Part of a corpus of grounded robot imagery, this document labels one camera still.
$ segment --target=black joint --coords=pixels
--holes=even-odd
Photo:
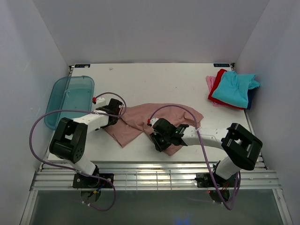
[[[49,150],[59,158],[77,163],[84,154],[88,125],[62,118],[58,123]]]
[[[223,149],[236,166],[244,170],[254,169],[263,146],[261,140],[242,125],[233,123],[221,142]]]
[[[167,149],[171,144],[186,146],[182,137],[187,127],[189,127],[187,124],[180,124],[178,127],[175,127],[166,119],[160,118],[153,125],[154,133],[150,135],[150,138],[158,151]]]
[[[105,105],[103,107],[99,107],[96,110],[101,110],[101,111],[104,111],[104,112],[106,112],[108,114],[111,114],[111,115],[119,115],[122,105],[123,105],[123,103],[121,101],[112,98],[109,101],[108,105]],[[105,127],[116,124],[118,122],[118,119],[119,119],[118,117],[110,116],[109,119],[108,119],[108,124],[106,126],[101,127],[101,128],[105,128]]]
[[[227,185],[229,187],[234,187],[235,184],[235,174],[232,175],[228,180],[223,179],[222,177],[218,176],[216,174],[216,169],[219,165],[220,161],[214,166],[213,169],[213,177],[216,181],[216,183],[220,186],[220,187],[224,187],[224,185]],[[198,188],[211,188],[214,187],[214,183],[212,182],[212,178],[210,176],[209,173],[196,173],[196,178],[195,180],[197,181],[197,187]]]

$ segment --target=pink cloth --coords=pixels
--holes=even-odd
[[[206,76],[206,83],[207,83],[209,91],[211,91],[212,87],[214,86],[215,80],[216,80],[216,78],[214,76]],[[222,105],[217,102],[212,102],[212,105],[213,106],[225,106],[225,105]]]
[[[105,128],[105,131],[112,136],[122,147],[126,146],[129,142],[135,139],[142,132],[145,132],[146,135],[150,138],[150,134],[153,132],[153,128],[147,126],[147,120],[150,118],[152,113],[166,104],[143,104],[137,105],[134,107],[128,107],[124,116],[118,120],[118,122],[113,125]],[[200,121],[203,119],[202,114],[197,112],[195,109],[181,105],[192,112],[195,115],[198,126],[200,126]],[[174,126],[180,124],[189,124],[195,126],[193,117],[183,109],[177,107],[166,107],[159,110],[154,117],[165,118]],[[164,153],[169,156],[176,153],[182,146],[171,145],[167,148]]]

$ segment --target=red cloth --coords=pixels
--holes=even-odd
[[[217,102],[217,103],[220,103],[220,104],[223,104],[223,105],[226,105],[226,106],[230,106],[232,108],[236,108],[236,109],[244,109],[244,108],[240,108],[240,107],[236,107],[236,106],[233,106],[233,105],[230,105],[230,104],[227,104],[225,102],[222,102],[220,101],[219,99],[216,99],[212,96],[212,93],[214,93],[215,89],[217,89],[217,87],[219,86],[219,83],[221,82],[221,78],[223,76],[223,73],[224,72],[227,72],[227,70],[225,69],[220,69],[220,71],[217,73],[217,77],[216,77],[216,80],[214,82],[214,86],[212,87],[211,91],[210,91],[210,94],[208,95],[208,99],[210,101],[213,101],[213,102]]]

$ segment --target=stack of clothes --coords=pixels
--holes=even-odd
[[[259,87],[255,74],[237,74],[221,69],[217,77],[207,76],[210,91],[208,99],[214,106],[229,106],[237,109],[250,109],[254,91]]]

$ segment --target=black label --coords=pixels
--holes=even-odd
[[[75,68],[90,68],[90,64],[76,64]]]
[[[214,67],[230,67],[228,63],[214,63]]]
[[[100,173],[98,175],[98,177],[102,177],[105,179],[111,179],[111,183],[113,183],[114,174],[113,173]],[[72,187],[73,188],[90,188],[92,186],[91,183],[93,183],[94,180],[96,181],[96,184],[97,184],[98,181],[96,178],[85,177],[81,174],[76,173],[76,174],[74,174]],[[112,188],[112,186],[105,181],[100,180],[100,183],[102,185],[104,185],[103,188]]]

